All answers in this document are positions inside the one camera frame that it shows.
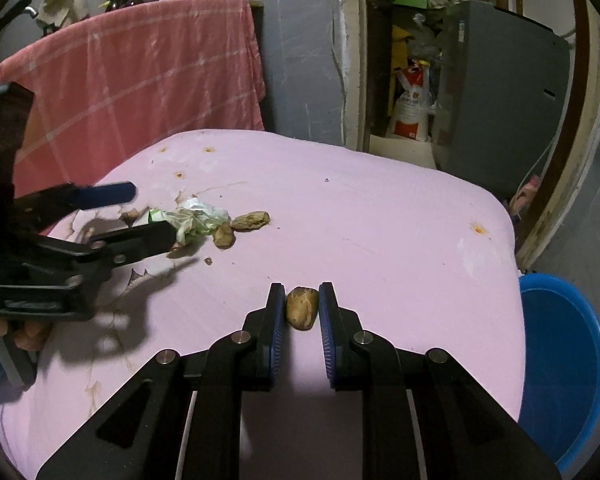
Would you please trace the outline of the person's left hand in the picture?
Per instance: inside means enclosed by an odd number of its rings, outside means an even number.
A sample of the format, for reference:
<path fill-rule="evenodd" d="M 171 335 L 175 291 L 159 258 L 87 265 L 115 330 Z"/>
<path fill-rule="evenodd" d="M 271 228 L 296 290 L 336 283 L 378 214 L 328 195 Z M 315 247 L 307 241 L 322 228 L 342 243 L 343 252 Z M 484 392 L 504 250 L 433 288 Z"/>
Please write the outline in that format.
<path fill-rule="evenodd" d="M 26 321 L 20 328 L 10 328 L 6 318 L 0 317 L 0 338 L 12 335 L 16 346 L 24 351 L 41 351 L 52 328 L 50 322 L 39 320 Z"/>

